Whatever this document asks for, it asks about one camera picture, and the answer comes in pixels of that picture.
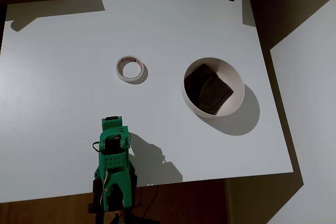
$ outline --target tape roll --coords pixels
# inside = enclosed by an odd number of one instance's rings
[[[139,66],[140,66],[140,74],[137,76],[137,77],[134,77],[134,78],[127,78],[123,75],[123,68],[126,64],[130,63],[130,62],[136,62]],[[139,81],[140,78],[142,77],[143,75],[143,70],[144,70],[144,66],[143,66],[143,63],[137,58],[137,57],[134,57],[134,56],[124,56],[124,57],[121,57],[118,61],[117,61],[117,64],[115,65],[115,72],[117,74],[117,76],[125,81],[125,82],[136,82],[136,81]]]

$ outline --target dark cloth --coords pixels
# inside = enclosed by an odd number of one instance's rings
[[[216,115],[233,90],[206,64],[202,64],[184,80],[185,92],[200,110]]]

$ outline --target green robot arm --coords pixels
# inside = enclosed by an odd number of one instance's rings
[[[129,160],[131,136],[128,127],[122,126],[120,116],[112,116],[102,119],[102,128],[99,166],[95,172],[95,179],[100,178],[103,185],[100,204],[105,212],[130,208],[136,176]]]

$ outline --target black wire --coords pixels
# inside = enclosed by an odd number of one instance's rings
[[[152,201],[149,203],[149,205],[147,206],[147,209],[145,211],[145,213],[143,214],[143,218],[145,218],[146,214],[147,214],[147,211],[149,209],[149,207],[151,206],[151,204],[155,201],[156,197],[158,196],[158,191],[159,191],[159,186],[156,187],[156,193],[155,193],[155,196],[154,198],[152,199]]]
[[[141,204],[141,199],[142,199],[142,189],[143,189],[143,187],[141,187],[139,203],[138,203],[136,206],[134,206],[134,208],[137,208],[137,207],[140,207],[140,206],[142,207],[142,204]]]
[[[96,150],[96,152],[100,152],[99,150],[97,150],[97,149],[94,147],[95,144],[99,144],[99,142],[94,142],[94,143],[92,144],[92,148],[94,148],[94,149]]]

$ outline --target white tabletop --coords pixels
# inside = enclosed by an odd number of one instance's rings
[[[91,144],[101,119],[113,115],[134,133],[138,186],[292,172],[242,0],[102,1],[105,11],[42,17],[19,32],[6,22],[1,202],[91,192],[98,166]],[[146,65],[142,84],[116,76],[126,55]],[[186,69],[204,57],[229,62],[247,86],[241,108],[217,121],[201,120],[182,98]]]

